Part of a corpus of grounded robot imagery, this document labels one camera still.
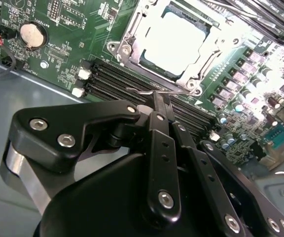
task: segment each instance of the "motherboard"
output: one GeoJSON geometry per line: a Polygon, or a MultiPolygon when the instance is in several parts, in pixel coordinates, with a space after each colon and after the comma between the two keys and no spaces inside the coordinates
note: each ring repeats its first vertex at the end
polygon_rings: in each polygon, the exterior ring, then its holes
{"type": "MultiPolygon", "coordinates": [[[[283,25],[284,3],[260,2],[283,25]]],[[[18,33],[4,45],[26,72],[91,102],[146,101],[128,87],[179,92],[173,109],[194,139],[272,169],[284,160],[284,30],[248,22],[208,0],[2,1],[18,33]]]]}

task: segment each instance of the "capacitor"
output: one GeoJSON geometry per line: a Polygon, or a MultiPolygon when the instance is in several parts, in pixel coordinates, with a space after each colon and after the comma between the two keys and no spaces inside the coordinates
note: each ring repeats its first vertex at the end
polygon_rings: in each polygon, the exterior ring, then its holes
{"type": "Polygon", "coordinates": [[[274,71],[270,68],[264,68],[261,73],[269,80],[281,79],[281,74],[278,71],[274,71]]]}
{"type": "Polygon", "coordinates": [[[234,139],[234,137],[233,137],[233,134],[227,134],[227,135],[225,136],[225,139],[226,139],[226,141],[227,141],[227,143],[228,143],[229,145],[231,145],[231,144],[233,144],[233,143],[235,142],[235,139],[234,139]]]}
{"type": "Polygon", "coordinates": [[[262,90],[265,87],[265,83],[259,79],[256,78],[255,80],[252,81],[253,86],[255,86],[258,90],[262,90]]]}
{"type": "Polygon", "coordinates": [[[225,114],[220,114],[219,115],[219,120],[221,124],[226,124],[227,123],[227,118],[225,116],[225,114]]]}
{"type": "Polygon", "coordinates": [[[265,114],[265,117],[267,119],[268,124],[270,124],[271,126],[277,126],[278,122],[276,121],[275,117],[273,117],[270,114],[265,114]]]}
{"type": "Polygon", "coordinates": [[[222,140],[221,142],[220,142],[220,144],[221,144],[221,147],[223,148],[223,149],[228,149],[229,148],[229,144],[225,141],[225,140],[222,140]]]}
{"type": "Polygon", "coordinates": [[[247,134],[241,134],[241,135],[240,135],[240,139],[241,139],[242,141],[246,141],[246,140],[247,140],[247,134]]]}
{"type": "Polygon", "coordinates": [[[282,104],[284,102],[284,98],[280,97],[277,101],[279,104],[282,104]]]}
{"type": "Polygon", "coordinates": [[[273,107],[275,109],[278,109],[281,106],[281,104],[279,104],[279,102],[277,100],[275,100],[275,98],[273,98],[273,97],[269,97],[267,102],[271,107],[273,107]]]}
{"type": "Polygon", "coordinates": [[[234,101],[232,103],[232,107],[235,109],[236,112],[242,112],[244,110],[243,105],[239,101],[234,101]]]}
{"type": "Polygon", "coordinates": [[[249,90],[244,90],[244,91],[241,92],[241,94],[249,102],[252,101],[252,99],[254,98],[251,91],[249,91],[249,90]]]}

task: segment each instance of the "green circuit board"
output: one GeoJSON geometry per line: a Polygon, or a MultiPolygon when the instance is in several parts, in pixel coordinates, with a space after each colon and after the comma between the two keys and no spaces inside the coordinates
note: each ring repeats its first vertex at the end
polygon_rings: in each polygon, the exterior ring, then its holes
{"type": "Polygon", "coordinates": [[[18,38],[5,45],[17,59],[26,62],[25,71],[71,90],[81,59],[113,60],[105,50],[106,42],[121,39],[136,3],[137,0],[5,0],[1,11],[5,26],[19,30],[24,22],[35,21],[49,37],[46,47],[33,52],[28,52],[18,38]],[[111,9],[116,14],[112,21],[106,19],[111,9]],[[41,68],[41,61],[48,62],[49,67],[41,68]]]}
{"type": "MultiPolygon", "coordinates": [[[[75,75],[81,60],[95,58],[107,61],[148,84],[164,89],[149,78],[121,67],[107,50],[107,42],[121,40],[138,2],[139,0],[3,0],[1,16],[4,26],[19,31],[22,24],[32,21],[42,25],[48,34],[46,46],[35,51],[26,50],[20,38],[5,40],[4,44],[18,60],[25,62],[25,71],[69,91],[74,88],[75,75]],[[48,63],[46,69],[40,66],[42,61],[48,63]]],[[[214,6],[213,9],[216,14],[229,15],[223,8],[214,6]]],[[[229,77],[229,71],[237,68],[238,60],[246,58],[246,50],[252,49],[259,55],[267,55],[263,62],[255,65],[257,71],[247,75],[249,81],[241,85],[242,89],[262,68],[275,65],[277,58],[281,61],[284,59],[284,51],[278,45],[251,28],[247,27],[243,41],[242,45],[227,52],[210,69],[201,83],[203,94],[200,97],[175,96],[207,114],[217,116],[225,113],[228,116],[229,122],[225,126],[233,134],[235,143],[227,150],[227,154],[234,163],[243,162],[243,156],[250,145],[256,140],[262,140],[271,127],[263,120],[251,123],[255,112],[252,108],[247,107],[243,113],[233,111],[231,101],[238,98],[239,91],[225,100],[223,107],[213,104],[211,96],[222,86],[223,79],[229,77]],[[246,140],[240,139],[242,134],[247,136],[246,140]]],[[[284,75],[284,64],[280,65],[279,70],[284,75]]],[[[284,91],[272,91],[270,96],[284,98],[284,91]]],[[[92,102],[101,101],[91,94],[86,99],[92,102]]]]}

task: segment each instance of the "black metal bracket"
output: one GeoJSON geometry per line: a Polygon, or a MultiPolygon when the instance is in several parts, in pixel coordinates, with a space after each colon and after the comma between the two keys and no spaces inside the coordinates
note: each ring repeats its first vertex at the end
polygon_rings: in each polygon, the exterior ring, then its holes
{"type": "Polygon", "coordinates": [[[201,190],[218,236],[284,237],[284,216],[212,143],[202,141],[197,149],[175,120],[169,97],[154,93],[146,105],[141,112],[128,101],[21,110],[14,115],[3,163],[43,213],[74,182],[78,160],[129,147],[129,157],[145,156],[141,213],[153,228],[167,229],[181,219],[178,163],[189,171],[193,188],[201,190]],[[241,202],[243,216],[231,195],[241,202]]]}
{"type": "Polygon", "coordinates": [[[254,236],[284,237],[284,216],[211,142],[202,141],[205,152],[218,173],[227,193],[237,198],[245,225],[254,236]]]}
{"type": "Polygon", "coordinates": [[[128,101],[23,109],[12,119],[9,140],[18,153],[50,171],[64,173],[75,166],[95,134],[139,118],[138,109],[128,101]],[[64,134],[66,138],[58,142],[64,134]]]}

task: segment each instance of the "cpu socket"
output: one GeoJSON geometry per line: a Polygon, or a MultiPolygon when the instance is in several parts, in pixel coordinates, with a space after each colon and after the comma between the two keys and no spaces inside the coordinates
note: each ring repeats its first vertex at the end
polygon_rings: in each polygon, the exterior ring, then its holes
{"type": "Polygon", "coordinates": [[[107,49],[121,66],[199,96],[214,60],[241,41],[223,16],[198,0],[140,0],[121,41],[109,41],[107,49]]]}

